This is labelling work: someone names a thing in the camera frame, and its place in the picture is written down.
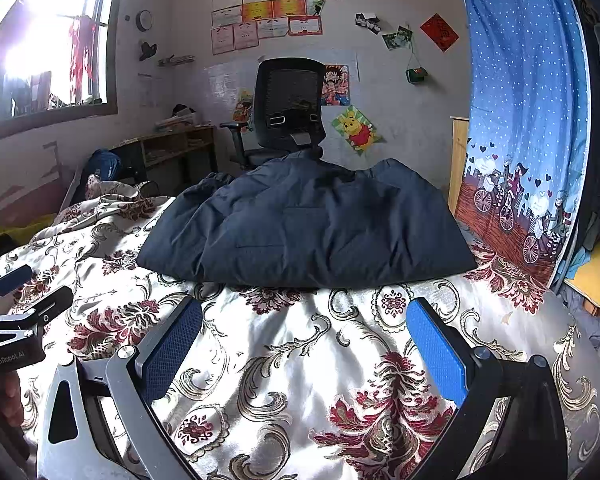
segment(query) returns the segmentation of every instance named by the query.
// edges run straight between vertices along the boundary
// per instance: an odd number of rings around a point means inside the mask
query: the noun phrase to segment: window
[[[117,112],[118,3],[0,0],[0,138]]]

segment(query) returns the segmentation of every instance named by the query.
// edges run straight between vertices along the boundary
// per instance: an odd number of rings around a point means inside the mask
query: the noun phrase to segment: white wall
[[[60,163],[73,169],[97,148],[148,134],[154,121],[170,115],[171,72],[158,68],[157,59],[172,54],[172,3],[172,0],[121,0],[116,45],[117,115],[53,124],[0,140],[0,196],[10,188],[21,188],[1,200],[0,208],[57,177],[57,174],[44,176],[56,165],[54,149],[45,149],[44,144],[57,142]],[[149,9],[154,16],[154,26],[146,33],[139,32],[134,21],[142,9]],[[131,16],[129,22],[124,20],[126,14]],[[140,40],[157,43],[157,55],[139,62]],[[162,79],[155,91],[158,106],[139,107],[139,72]]]
[[[323,36],[272,38],[260,46],[213,56],[210,42],[211,0],[173,0],[176,54],[193,54],[193,65],[176,67],[174,97],[198,107],[215,124],[230,120],[230,108],[240,86],[253,84],[260,56],[293,54],[316,57],[323,62],[357,59],[360,82],[352,83],[352,104],[378,128],[387,143],[356,155],[330,122],[340,107],[323,107],[327,139],[324,159],[351,169],[368,168],[378,160],[394,157],[438,187],[448,185],[451,157],[451,120],[467,116],[470,95],[470,60],[466,14],[462,0],[328,0],[324,7]],[[416,52],[429,72],[429,82],[407,83],[404,71],[410,52],[389,52],[382,38],[354,24],[356,12],[375,12],[388,32],[409,23],[414,30]],[[460,35],[446,53],[419,29],[434,13]],[[209,68],[232,62],[230,65]],[[218,131],[221,169],[235,172],[228,162],[233,145],[228,131]]]

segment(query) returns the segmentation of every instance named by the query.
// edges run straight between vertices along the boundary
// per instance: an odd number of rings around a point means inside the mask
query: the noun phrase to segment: blue gripper pad
[[[144,363],[139,391],[145,402],[165,396],[201,327],[202,306],[192,298]]]
[[[406,321],[440,394],[459,408],[468,393],[464,364],[418,300],[409,303]]]
[[[12,290],[27,283],[32,276],[33,271],[27,265],[13,269],[9,274],[5,274],[0,278],[0,296],[6,296]]]

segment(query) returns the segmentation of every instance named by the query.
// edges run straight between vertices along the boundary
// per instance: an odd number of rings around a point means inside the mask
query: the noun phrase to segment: human hand
[[[24,408],[20,399],[20,377],[9,372],[0,377],[0,410],[7,423],[14,428],[24,421]]]

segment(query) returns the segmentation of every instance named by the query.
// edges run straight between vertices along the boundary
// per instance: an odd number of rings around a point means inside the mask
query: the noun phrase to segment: winnie the pooh poster
[[[348,107],[331,122],[331,125],[359,155],[374,142],[384,142],[384,139],[376,134],[376,128],[371,121],[355,106]]]

